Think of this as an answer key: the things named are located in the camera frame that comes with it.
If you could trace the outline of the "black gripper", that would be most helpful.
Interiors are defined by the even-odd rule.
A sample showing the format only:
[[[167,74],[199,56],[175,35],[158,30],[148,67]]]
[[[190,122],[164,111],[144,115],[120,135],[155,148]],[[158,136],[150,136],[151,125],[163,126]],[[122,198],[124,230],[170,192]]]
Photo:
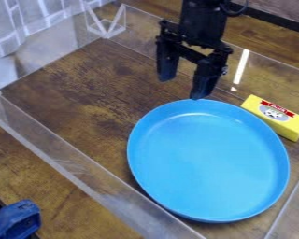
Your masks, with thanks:
[[[158,74],[159,81],[175,78],[179,58],[197,62],[190,98],[211,95],[217,82],[227,73],[231,47],[222,41],[231,0],[183,0],[179,22],[159,21]]]

